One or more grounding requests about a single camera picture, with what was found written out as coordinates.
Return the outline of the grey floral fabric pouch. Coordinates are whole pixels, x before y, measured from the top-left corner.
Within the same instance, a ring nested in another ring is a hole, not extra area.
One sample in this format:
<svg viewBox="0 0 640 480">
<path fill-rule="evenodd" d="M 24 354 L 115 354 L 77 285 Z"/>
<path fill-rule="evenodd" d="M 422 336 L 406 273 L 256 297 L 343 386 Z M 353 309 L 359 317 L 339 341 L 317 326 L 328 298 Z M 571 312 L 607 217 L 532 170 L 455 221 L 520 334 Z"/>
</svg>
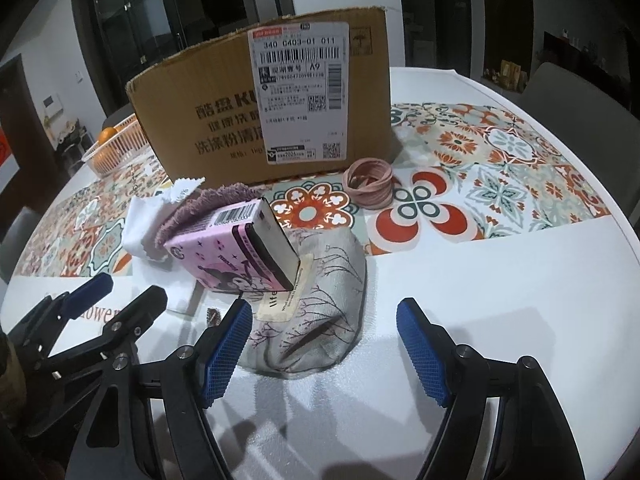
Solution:
<svg viewBox="0 0 640 480">
<path fill-rule="evenodd" d="M 289 292 L 246 292 L 253 326 L 240 357 L 252 372 L 302 378 L 341 362 L 360 333 L 367 260 L 351 229 L 286 232 L 299 255 Z"/>
</svg>

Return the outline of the white zigzag-edged cloth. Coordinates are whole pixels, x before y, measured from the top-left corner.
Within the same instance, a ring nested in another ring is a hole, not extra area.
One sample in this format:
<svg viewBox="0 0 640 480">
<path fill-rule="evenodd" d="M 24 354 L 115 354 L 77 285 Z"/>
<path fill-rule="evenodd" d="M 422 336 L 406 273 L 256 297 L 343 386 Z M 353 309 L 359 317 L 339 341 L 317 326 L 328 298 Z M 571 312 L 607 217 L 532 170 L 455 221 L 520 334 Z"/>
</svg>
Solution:
<svg viewBox="0 0 640 480">
<path fill-rule="evenodd" d="M 157 247 L 155 241 L 160 227 L 204 182 L 204 178 L 181 178 L 154 196 L 134 196 L 130 200 L 122 231 L 122 248 L 129 255 L 142 260 L 166 260 L 168 253 L 163 247 Z"/>
</svg>

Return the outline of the grey dining chair left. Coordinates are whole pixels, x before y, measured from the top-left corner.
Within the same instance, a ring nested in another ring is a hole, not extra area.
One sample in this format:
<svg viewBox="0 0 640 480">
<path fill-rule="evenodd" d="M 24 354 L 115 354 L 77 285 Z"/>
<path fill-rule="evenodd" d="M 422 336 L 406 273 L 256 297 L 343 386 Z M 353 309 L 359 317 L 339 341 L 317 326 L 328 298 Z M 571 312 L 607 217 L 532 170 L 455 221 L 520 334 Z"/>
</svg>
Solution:
<svg viewBox="0 0 640 480">
<path fill-rule="evenodd" d="M 17 266 L 18 259 L 35 231 L 41 216 L 38 212 L 24 207 L 11 224 L 1 242 L 0 273 L 1 279 L 9 283 Z"/>
</svg>

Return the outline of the pink tissue pack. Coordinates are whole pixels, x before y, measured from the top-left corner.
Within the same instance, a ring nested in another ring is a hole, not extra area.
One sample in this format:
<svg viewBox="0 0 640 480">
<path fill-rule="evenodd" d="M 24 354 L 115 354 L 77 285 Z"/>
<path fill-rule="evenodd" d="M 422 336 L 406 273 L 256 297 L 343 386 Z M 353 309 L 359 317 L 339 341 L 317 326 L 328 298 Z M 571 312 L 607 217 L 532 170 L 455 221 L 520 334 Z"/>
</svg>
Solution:
<svg viewBox="0 0 640 480">
<path fill-rule="evenodd" d="M 215 292 L 289 292 L 299 268 L 296 249 L 263 198 L 204 214 L 163 248 Z"/>
</svg>

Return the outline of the mauve fluffy cloth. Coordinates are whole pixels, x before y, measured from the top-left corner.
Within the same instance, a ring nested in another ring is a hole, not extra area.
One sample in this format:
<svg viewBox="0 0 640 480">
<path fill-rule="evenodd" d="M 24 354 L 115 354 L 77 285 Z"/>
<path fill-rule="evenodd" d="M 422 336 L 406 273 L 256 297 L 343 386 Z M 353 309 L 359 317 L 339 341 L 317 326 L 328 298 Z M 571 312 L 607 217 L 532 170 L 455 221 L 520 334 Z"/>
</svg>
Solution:
<svg viewBox="0 0 640 480">
<path fill-rule="evenodd" d="M 160 224 L 154 238 L 155 247 L 162 248 L 178 232 L 178 229 L 204 217 L 206 214 L 210 214 L 224 206 L 261 197 L 261 188 L 251 188 L 244 183 L 195 190 Z"/>
</svg>

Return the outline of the red paper door poster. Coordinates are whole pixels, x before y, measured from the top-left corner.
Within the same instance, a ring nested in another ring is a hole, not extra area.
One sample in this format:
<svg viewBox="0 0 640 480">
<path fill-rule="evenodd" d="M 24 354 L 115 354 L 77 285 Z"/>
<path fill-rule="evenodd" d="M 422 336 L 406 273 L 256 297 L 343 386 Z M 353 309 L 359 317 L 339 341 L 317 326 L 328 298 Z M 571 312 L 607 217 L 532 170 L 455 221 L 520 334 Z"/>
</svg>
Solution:
<svg viewBox="0 0 640 480">
<path fill-rule="evenodd" d="M 0 127 L 0 192 L 8 186 L 19 171 L 20 166 L 18 166 L 9 140 L 3 128 Z"/>
</svg>

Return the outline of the white basket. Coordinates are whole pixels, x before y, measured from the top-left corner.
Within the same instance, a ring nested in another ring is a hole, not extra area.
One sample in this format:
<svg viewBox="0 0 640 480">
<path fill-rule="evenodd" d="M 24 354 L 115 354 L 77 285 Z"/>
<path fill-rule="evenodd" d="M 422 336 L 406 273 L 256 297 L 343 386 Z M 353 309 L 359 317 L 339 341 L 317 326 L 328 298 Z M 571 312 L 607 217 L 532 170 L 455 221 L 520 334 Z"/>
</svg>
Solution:
<svg viewBox="0 0 640 480">
<path fill-rule="evenodd" d="M 122 168 L 127 162 L 131 162 L 138 157 L 149 146 L 137 118 L 132 114 L 120 124 L 116 125 L 118 135 L 111 138 L 104 145 L 98 141 L 89 151 L 82 156 L 82 161 L 93 173 L 104 178 L 112 174 L 115 170 Z"/>
</svg>

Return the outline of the orange fruit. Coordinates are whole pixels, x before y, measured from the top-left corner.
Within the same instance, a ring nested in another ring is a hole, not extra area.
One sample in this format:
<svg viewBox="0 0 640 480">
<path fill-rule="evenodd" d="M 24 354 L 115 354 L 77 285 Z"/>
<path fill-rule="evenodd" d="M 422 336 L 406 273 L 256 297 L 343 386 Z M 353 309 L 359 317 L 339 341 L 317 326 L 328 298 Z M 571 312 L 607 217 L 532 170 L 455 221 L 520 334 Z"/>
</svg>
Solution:
<svg viewBox="0 0 640 480">
<path fill-rule="evenodd" d="M 104 128 L 98 137 L 98 143 L 100 145 L 104 145 L 106 142 L 114 138 L 114 136 L 118 135 L 118 130 L 115 127 L 106 127 Z"/>
</svg>

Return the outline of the pink hair band bundle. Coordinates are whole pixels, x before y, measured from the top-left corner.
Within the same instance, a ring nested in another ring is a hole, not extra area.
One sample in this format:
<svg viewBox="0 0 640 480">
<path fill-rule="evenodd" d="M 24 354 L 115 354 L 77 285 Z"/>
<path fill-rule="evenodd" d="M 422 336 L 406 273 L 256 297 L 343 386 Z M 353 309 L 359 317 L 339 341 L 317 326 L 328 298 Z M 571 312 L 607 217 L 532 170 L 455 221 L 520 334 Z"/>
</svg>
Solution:
<svg viewBox="0 0 640 480">
<path fill-rule="evenodd" d="M 379 210 L 393 200 L 393 168 L 374 157 L 360 158 L 342 175 L 343 190 L 363 209 Z"/>
</svg>

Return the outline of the patterned tile table runner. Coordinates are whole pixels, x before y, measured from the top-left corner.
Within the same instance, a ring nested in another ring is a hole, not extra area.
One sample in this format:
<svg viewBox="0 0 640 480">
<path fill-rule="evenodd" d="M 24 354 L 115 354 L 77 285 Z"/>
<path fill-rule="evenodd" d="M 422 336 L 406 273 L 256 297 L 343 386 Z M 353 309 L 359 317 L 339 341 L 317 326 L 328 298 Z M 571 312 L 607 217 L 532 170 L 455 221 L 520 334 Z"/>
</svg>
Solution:
<svg viewBox="0 0 640 480">
<path fill-rule="evenodd" d="M 397 104 L 390 119 L 402 149 L 393 200 L 359 208 L 338 174 L 265 186 L 286 228 L 349 226 L 370 256 L 408 252 L 424 240 L 450 242 L 526 234 L 605 216 L 582 174 L 523 119 L 495 106 Z M 85 278 L 126 274 L 122 231 L 130 200 L 163 192 L 154 156 L 97 180 L 52 206 L 30 237 L 18 276 Z"/>
</svg>

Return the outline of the grey dining chair far-left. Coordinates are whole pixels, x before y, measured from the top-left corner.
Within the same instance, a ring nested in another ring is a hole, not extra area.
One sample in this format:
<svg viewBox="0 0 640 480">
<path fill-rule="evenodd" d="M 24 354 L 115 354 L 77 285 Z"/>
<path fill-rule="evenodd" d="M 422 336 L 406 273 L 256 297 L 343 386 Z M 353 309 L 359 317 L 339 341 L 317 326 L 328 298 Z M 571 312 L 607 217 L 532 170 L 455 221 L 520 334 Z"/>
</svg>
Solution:
<svg viewBox="0 0 640 480">
<path fill-rule="evenodd" d="M 127 103 L 125 106 L 116 110 L 113 114 L 108 115 L 107 118 L 104 119 L 102 128 L 115 127 L 132 114 L 134 114 L 134 108 L 130 103 Z"/>
</svg>

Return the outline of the brown cardboard box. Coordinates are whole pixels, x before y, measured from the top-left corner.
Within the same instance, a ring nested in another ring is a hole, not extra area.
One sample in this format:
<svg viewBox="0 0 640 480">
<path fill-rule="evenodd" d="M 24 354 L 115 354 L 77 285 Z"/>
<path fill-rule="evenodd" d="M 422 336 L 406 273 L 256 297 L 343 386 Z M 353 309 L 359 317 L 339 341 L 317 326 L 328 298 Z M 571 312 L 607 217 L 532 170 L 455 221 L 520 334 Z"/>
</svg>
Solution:
<svg viewBox="0 0 640 480">
<path fill-rule="evenodd" d="M 379 6 L 242 28 L 165 58 L 126 92 L 171 179 L 256 184 L 393 153 Z"/>
</svg>

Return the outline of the grey dining chair right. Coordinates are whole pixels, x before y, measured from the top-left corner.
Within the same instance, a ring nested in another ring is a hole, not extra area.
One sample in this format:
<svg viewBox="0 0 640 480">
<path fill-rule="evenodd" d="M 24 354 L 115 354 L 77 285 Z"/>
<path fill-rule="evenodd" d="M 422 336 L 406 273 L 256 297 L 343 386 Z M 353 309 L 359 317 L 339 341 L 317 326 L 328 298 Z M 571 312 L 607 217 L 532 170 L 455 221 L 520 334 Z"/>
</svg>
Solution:
<svg viewBox="0 0 640 480">
<path fill-rule="evenodd" d="M 639 201 L 639 119 L 589 81 L 539 66 L 520 107 L 549 129 L 600 180 L 625 214 Z"/>
</svg>

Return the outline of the dark glass sliding door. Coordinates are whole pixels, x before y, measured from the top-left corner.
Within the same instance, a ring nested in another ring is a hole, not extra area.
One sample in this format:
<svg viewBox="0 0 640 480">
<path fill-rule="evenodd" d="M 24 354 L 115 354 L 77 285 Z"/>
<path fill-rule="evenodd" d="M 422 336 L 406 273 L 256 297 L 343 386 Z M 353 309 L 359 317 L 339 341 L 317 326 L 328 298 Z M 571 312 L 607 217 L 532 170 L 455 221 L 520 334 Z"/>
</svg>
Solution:
<svg viewBox="0 0 640 480">
<path fill-rule="evenodd" d="M 80 50 L 107 115 L 146 68 L 202 41 L 291 15 L 293 0 L 72 0 Z"/>
</svg>

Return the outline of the white wall intercom panel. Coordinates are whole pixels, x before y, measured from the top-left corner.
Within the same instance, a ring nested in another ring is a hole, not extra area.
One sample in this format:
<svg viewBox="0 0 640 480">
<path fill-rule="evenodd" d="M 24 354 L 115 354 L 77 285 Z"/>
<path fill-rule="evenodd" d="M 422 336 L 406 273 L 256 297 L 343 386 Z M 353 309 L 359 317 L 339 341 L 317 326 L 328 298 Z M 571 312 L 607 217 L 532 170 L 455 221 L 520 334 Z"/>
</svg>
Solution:
<svg viewBox="0 0 640 480">
<path fill-rule="evenodd" d="M 42 101 L 42 104 L 44 109 L 44 112 L 43 112 L 44 118 L 48 118 L 48 119 L 55 118 L 56 116 L 58 116 L 58 114 L 61 114 L 62 111 L 64 110 L 64 107 L 60 101 L 60 98 L 56 93 L 52 93 L 50 94 L 50 96 L 47 96 L 46 98 L 44 98 Z"/>
</svg>

